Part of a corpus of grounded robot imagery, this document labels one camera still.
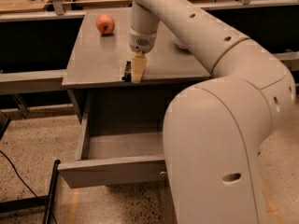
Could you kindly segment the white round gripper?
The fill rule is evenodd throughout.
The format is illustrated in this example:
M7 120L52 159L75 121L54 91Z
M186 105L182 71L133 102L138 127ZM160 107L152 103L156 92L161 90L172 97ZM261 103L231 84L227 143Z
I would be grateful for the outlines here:
M141 81L147 64L147 57L143 53L152 51L156 37L156 30L141 30L133 26L129 28L128 44L131 51L137 52L132 56L131 61L131 80L133 83Z

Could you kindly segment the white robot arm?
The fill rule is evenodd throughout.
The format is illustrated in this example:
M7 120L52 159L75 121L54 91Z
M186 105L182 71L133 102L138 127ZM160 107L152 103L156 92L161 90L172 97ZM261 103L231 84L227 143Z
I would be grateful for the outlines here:
M178 224L267 224L260 144L290 114L289 69L258 43L186 0L134 0L132 29L161 21L212 78L164 116L164 155Z

